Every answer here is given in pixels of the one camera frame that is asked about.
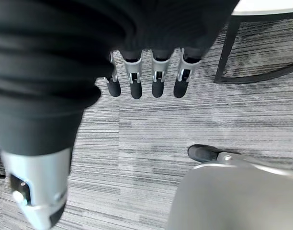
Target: black metal table leg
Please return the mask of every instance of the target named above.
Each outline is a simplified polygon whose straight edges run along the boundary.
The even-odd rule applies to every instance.
[[[228,60],[228,56],[231,53],[234,41],[238,33],[238,29],[240,27],[240,23],[241,23],[240,20],[232,18],[228,24],[227,33],[225,36],[225,41],[224,41],[222,53],[220,56],[217,73],[214,78],[214,83],[219,82],[223,75],[223,72],[225,70],[225,66]]]

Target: robotic hand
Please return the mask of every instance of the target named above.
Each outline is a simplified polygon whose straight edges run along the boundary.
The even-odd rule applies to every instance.
[[[181,68],[191,68],[186,63],[205,55],[236,4],[237,0],[0,1],[0,155],[13,198],[35,229],[53,227],[63,213],[84,109],[101,95],[96,78],[107,77],[109,83],[108,76],[113,76],[109,53],[119,49],[130,66],[139,62],[136,54],[142,49],[153,49],[155,62],[168,65],[169,57],[162,60],[162,53],[183,47],[188,52]],[[161,74],[154,72],[157,96],[166,67],[158,67]],[[132,95],[139,98],[141,76],[127,69]],[[191,70],[180,69],[177,81],[182,87],[187,87]]]

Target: black cloth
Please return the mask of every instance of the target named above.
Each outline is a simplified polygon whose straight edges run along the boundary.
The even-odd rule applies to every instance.
[[[119,49],[207,51],[238,0],[0,0],[0,149],[72,147]]]

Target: floor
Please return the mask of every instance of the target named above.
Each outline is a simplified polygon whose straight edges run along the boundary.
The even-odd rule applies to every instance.
[[[164,229],[179,182],[198,164],[186,154],[194,143],[238,150],[293,170],[293,73],[256,84],[213,84],[223,40],[224,31],[181,99],[173,96],[179,50],[159,99],[151,94],[150,53],[143,54],[139,100],[131,98],[115,52],[122,94],[111,97],[98,79],[102,97],[87,109],[79,129],[68,203],[55,230]],[[268,71],[292,61],[293,20],[244,23],[227,74]],[[7,180],[0,180],[1,229],[32,229],[12,201]]]

